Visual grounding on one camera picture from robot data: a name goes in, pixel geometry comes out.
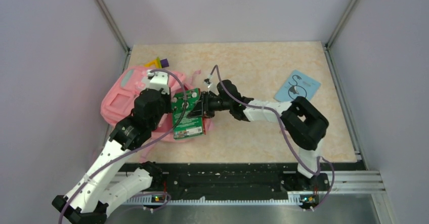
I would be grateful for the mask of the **pink student backpack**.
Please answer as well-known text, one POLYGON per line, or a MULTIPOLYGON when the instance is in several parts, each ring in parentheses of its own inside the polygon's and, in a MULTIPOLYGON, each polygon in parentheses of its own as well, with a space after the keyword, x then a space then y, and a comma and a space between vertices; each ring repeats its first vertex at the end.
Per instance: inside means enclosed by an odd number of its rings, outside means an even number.
MULTIPOLYGON (((131 109, 133 108, 134 99, 139 95, 139 93, 146 88, 148 82, 147 81, 147 71, 155 69, 154 66, 145 67, 145 66, 132 66, 125 70, 125 72, 120 76, 120 78, 116 81, 113 87, 109 90, 107 95, 102 101, 101 104, 101 115, 103 118, 112 126, 115 125, 122 120, 124 117, 128 116, 131 113, 131 109)), ((200 73, 200 71, 194 71, 194 74, 191 78, 188 78, 186 74, 181 73, 179 71, 168 70, 175 74, 180 81, 184 84, 186 90, 193 90, 196 87, 192 85, 194 77, 200 73)), ((170 76, 168 85, 171 87, 171 91, 173 93, 181 92, 182 89, 179 83, 170 76)), ((158 128, 153 131, 152 136, 153 139, 158 138, 163 135, 165 132, 171 129, 173 126, 173 115, 168 114, 164 115, 160 123, 158 124, 158 128)), ((209 130, 213 129, 213 122, 211 119, 202 119, 201 127, 203 128, 203 133, 206 134, 209 130)), ((192 141, 190 138, 183 138, 181 140, 174 139, 174 132, 166 135, 160 142, 188 142, 192 141)), ((138 157, 134 156, 131 160, 136 160, 141 163, 147 160, 149 152, 155 147, 155 144, 143 149, 138 152, 138 157)))

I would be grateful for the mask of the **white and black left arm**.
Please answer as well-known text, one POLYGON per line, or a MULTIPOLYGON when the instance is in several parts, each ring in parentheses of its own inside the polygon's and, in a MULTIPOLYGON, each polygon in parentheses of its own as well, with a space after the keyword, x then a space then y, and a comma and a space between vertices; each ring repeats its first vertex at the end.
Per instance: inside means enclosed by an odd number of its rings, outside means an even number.
POLYGON ((157 190, 162 184, 162 170, 147 161, 119 183, 109 183, 125 162, 139 150, 163 139, 152 139, 166 113, 171 112, 169 89, 147 88, 134 99, 129 115, 120 120, 111 132, 98 158, 81 180, 64 195, 56 196, 52 205, 60 212, 58 223, 105 223, 110 214, 140 191, 157 190))

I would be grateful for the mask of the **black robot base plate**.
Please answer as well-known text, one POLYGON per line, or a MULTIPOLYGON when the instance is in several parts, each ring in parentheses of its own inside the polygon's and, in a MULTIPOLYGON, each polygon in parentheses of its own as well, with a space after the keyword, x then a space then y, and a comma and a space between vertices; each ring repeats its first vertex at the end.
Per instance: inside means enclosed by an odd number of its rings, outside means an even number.
POLYGON ((306 178, 296 163, 157 163, 162 171, 149 191, 173 200, 286 200, 292 191, 309 195, 328 190, 325 173, 306 178))

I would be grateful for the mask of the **green paperback book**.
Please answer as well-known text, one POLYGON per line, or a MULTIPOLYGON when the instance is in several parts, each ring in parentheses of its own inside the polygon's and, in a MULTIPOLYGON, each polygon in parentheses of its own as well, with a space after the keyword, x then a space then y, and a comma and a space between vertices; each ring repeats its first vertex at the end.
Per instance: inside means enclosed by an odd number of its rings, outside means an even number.
POLYGON ((201 116, 188 117, 199 99, 199 88, 179 92, 173 96, 171 103, 173 109, 172 120, 173 125, 176 126, 173 131, 173 137, 176 141, 205 134, 203 118, 201 116))

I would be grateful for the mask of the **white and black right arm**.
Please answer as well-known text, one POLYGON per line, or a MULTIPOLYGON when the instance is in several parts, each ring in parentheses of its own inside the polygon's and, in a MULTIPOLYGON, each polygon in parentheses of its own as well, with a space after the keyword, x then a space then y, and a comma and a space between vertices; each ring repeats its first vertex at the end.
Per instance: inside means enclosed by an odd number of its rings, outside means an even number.
POLYGON ((298 186, 309 190, 317 183, 322 159, 319 146, 329 122, 309 100, 299 96, 291 102, 268 102, 244 97, 230 80, 219 82, 217 90, 217 93, 202 91, 187 117, 213 118, 217 111, 229 111, 239 121, 278 123, 287 146, 298 161, 298 186))

